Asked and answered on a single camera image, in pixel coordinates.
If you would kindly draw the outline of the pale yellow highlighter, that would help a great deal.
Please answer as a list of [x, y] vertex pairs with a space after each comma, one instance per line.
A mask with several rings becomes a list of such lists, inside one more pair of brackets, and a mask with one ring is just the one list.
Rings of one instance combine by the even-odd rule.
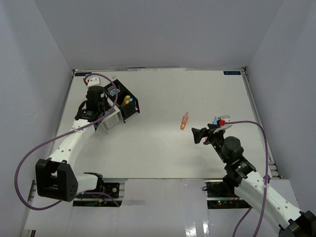
[[124, 98], [123, 104], [125, 104], [125, 102], [126, 102], [127, 100], [129, 100], [129, 99], [130, 99], [130, 95], [126, 95], [125, 98]]

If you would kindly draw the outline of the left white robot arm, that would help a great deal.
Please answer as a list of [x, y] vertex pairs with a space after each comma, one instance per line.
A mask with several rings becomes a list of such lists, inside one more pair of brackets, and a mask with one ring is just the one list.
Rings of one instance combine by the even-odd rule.
[[93, 197], [103, 194], [102, 175], [93, 172], [75, 174], [74, 167], [85, 143], [109, 110], [105, 89], [101, 86], [89, 87], [86, 100], [81, 103], [75, 116], [71, 134], [47, 159], [39, 159], [36, 163], [36, 184], [40, 197], [71, 202], [78, 194], [87, 191]]

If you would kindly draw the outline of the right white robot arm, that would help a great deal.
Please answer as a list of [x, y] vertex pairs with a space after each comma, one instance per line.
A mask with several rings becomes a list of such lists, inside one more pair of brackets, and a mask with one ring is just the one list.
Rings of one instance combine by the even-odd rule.
[[269, 176], [262, 176], [244, 157], [240, 140], [224, 135], [226, 129], [223, 120], [206, 128], [192, 128], [194, 143], [211, 145], [225, 164], [223, 192], [229, 197], [237, 195], [260, 214], [255, 233], [266, 220], [280, 237], [314, 237], [316, 216], [292, 205], [271, 187]]

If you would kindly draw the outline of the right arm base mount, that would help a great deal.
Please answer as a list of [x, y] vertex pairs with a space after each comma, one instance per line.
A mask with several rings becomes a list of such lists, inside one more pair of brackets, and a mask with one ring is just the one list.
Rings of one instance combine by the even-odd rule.
[[206, 182], [202, 187], [206, 192], [207, 207], [211, 209], [248, 209], [250, 205], [232, 193], [222, 181]]

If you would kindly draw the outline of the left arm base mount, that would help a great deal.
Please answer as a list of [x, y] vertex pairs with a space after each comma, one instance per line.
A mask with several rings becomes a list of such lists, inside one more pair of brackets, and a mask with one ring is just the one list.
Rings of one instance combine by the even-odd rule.
[[73, 201], [77, 207], [120, 207], [124, 183], [104, 182], [98, 189], [79, 194]]

